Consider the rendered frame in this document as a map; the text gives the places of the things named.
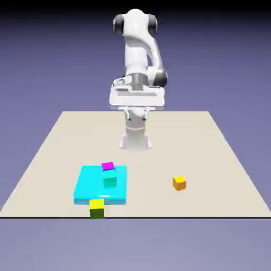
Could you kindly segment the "small yellow cube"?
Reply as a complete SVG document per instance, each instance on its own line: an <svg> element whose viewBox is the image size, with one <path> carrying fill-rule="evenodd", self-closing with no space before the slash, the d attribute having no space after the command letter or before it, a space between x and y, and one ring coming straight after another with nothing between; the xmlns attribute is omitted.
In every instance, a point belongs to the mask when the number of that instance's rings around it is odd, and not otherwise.
<svg viewBox="0 0 271 271"><path fill-rule="evenodd" d="M104 199L91 199L89 201L89 216L91 219L104 218Z"/></svg>

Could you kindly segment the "small orange cube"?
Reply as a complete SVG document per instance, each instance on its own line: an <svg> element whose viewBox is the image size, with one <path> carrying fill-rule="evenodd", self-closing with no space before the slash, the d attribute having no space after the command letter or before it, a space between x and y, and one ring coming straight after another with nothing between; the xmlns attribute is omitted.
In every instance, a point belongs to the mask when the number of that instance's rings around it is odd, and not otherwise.
<svg viewBox="0 0 271 271"><path fill-rule="evenodd" d="M184 176L173 177L173 187L177 190L184 190L186 188L187 182Z"/></svg>

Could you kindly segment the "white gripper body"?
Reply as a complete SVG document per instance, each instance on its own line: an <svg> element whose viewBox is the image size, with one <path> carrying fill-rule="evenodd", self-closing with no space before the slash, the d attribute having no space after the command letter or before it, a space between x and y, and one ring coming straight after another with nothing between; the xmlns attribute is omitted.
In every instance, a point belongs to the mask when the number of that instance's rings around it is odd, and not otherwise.
<svg viewBox="0 0 271 271"><path fill-rule="evenodd" d="M165 89L143 85L143 90L132 90L131 85L112 85L109 104L114 107L164 107Z"/></svg>

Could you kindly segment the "large cyan box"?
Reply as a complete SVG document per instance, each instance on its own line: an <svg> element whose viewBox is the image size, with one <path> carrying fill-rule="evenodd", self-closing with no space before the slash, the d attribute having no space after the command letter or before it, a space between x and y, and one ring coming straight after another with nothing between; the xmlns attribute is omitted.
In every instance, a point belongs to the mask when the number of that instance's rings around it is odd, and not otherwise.
<svg viewBox="0 0 271 271"><path fill-rule="evenodd" d="M116 184L105 185L101 166L83 166L74 190L74 203L88 205L102 198L105 205L125 205L127 198L127 166L115 166Z"/></svg>

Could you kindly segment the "small cyan cube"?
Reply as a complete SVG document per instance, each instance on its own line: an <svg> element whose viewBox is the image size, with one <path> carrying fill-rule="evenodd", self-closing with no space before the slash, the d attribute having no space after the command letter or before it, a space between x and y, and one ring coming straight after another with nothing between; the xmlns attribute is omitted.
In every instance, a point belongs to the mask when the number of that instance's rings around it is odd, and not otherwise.
<svg viewBox="0 0 271 271"><path fill-rule="evenodd" d="M102 172L103 184L105 188L112 188L116 186L116 171L115 169L104 170Z"/></svg>

